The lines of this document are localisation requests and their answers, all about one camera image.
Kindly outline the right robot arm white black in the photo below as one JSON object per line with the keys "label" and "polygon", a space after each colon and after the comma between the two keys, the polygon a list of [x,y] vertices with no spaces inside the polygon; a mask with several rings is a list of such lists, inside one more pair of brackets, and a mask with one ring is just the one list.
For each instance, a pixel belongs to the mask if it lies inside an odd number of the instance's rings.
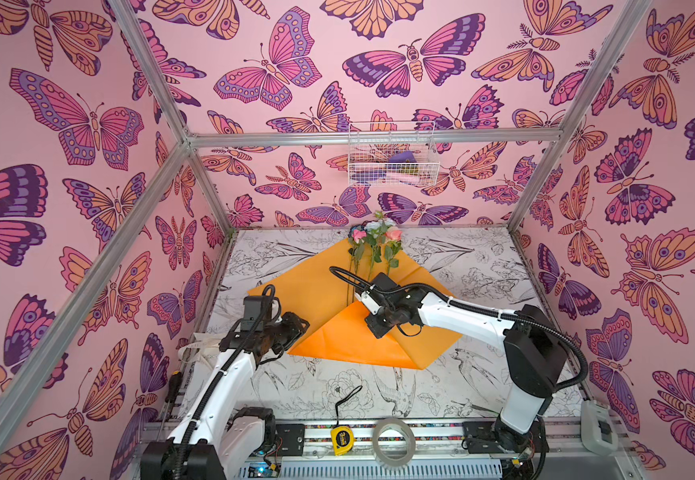
{"label": "right robot arm white black", "polygon": [[487,434],[501,451],[527,449],[529,432],[555,393],[587,379],[585,354],[541,308],[491,308],[445,295],[429,284],[399,285],[385,274],[369,281],[341,267],[331,266],[329,272],[355,288],[369,312],[365,323],[377,339],[409,324],[455,332],[505,354],[513,385]]}

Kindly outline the orange wrapping paper sheet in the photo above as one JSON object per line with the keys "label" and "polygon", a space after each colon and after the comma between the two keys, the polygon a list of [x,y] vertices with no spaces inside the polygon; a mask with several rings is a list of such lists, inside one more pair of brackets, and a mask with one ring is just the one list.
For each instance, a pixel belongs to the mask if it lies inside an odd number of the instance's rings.
{"label": "orange wrapping paper sheet", "polygon": [[291,355],[423,370],[461,339],[443,328],[417,326],[375,338],[365,324],[369,310],[357,300],[348,302],[349,286],[328,271],[349,265],[349,242],[341,240],[269,282],[282,310],[309,323]]}

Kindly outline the white fake rose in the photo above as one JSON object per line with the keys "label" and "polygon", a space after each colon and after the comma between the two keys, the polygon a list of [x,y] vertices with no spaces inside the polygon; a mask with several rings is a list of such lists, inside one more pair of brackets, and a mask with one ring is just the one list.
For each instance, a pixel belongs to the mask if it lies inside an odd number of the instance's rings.
{"label": "white fake rose", "polygon": [[373,269],[383,260],[383,245],[387,243],[387,233],[395,222],[381,210],[375,211],[373,219],[365,222],[363,229],[367,234],[365,243],[369,246],[369,280],[373,279]]}

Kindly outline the grey plastic clamp device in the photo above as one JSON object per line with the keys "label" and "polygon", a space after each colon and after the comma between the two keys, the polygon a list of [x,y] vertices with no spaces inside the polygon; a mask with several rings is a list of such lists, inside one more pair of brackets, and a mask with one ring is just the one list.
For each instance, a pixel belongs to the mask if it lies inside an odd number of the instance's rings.
{"label": "grey plastic clamp device", "polygon": [[581,404],[581,443],[599,456],[610,456],[619,450],[619,436],[613,429],[609,410],[593,400]]}

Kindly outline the green circuit board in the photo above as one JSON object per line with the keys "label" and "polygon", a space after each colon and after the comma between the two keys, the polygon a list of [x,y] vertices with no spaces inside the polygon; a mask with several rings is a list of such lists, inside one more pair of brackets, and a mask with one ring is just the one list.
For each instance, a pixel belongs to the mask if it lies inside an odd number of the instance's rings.
{"label": "green circuit board", "polygon": [[248,479],[274,479],[280,475],[280,464],[272,462],[250,462],[246,470]]}

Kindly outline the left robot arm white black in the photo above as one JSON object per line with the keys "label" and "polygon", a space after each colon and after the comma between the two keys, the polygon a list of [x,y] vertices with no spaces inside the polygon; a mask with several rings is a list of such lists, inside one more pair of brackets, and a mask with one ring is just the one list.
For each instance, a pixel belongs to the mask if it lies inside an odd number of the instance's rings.
{"label": "left robot arm white black", "polygon": [[282,309],[272,285],[245,297],[243,308],[227,336],[213,344],[219,351],[215,366],[185,418],[167,439],[144,448],[142,479],[233,479],[249,456],[273,450],[271,410],[235,406],[259,366],[279,360],[309,323]]}

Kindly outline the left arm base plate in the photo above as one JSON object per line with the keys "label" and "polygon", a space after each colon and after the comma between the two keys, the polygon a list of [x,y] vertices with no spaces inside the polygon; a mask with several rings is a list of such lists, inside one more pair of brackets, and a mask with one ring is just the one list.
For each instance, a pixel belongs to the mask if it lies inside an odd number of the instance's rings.
{"label": "left arm base plate", "polygon": [[305,427],[303,424],[276,424],[265,426],[261,446],[255,451],[259,457],[303,456]]}

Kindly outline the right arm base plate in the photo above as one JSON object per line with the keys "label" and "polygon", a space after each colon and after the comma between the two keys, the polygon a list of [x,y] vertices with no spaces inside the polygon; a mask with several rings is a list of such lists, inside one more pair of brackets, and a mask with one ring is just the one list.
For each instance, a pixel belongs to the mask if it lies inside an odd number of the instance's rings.
{"label": "right arm base plate", "polygon": [[461,447],[470,454],[502,455],[521,461],[535,454],[547,454],[543,422],[535,419],[527,433],[515,433],[497,420],[479,419],[463,422]]}

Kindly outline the yellow tape measure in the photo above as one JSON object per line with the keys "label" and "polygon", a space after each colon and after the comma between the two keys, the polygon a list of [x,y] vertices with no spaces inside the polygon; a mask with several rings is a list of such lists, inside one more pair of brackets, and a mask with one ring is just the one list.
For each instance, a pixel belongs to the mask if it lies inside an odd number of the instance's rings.
{"label": "yellow tape measure", "polygon": [[348,425],[342,425],[340,423],[339,409],[343,404],[349,402],[355,395],[359,394],[361,390],[363,390],[363,386],[359,385],[353,388],[347,396],[335,403],[335,424],[330,430],[330,439],[335,456],[349,453],[349,451],[353,449],[353,445],[355,445],[355,434],[353,434],[353,430]]}

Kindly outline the clear tape roll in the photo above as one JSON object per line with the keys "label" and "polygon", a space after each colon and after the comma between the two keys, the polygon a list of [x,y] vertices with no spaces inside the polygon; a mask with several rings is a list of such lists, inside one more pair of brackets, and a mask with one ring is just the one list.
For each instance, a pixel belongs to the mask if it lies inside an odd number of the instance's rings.
{"label": "clear tape roll", "polygon": [[399,418],[379,420],[373,427],[371,451],[383,468],[401,470],[411,463],[417,452],[417,438],[409,424]]}

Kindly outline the black screwdriver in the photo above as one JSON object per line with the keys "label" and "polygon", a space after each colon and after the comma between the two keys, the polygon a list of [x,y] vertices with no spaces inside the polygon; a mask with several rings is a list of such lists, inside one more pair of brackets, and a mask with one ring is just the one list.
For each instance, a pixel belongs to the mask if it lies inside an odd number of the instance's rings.
{"label": "black screwdriver", "polygon": [[175,400],[177,400],[177,396],[179,396],[179,389],[181,388],[182,380],[182,371],[174,372],[169,377],[165,402],[161,408],[160,425],[157,432],[157,440],[156,442],[151,443],[151,446],[158,447],[161,451],[166,451],[169,446],[168,433],[165,429],[165,424],[171,418],[171,413],[175,404]]}

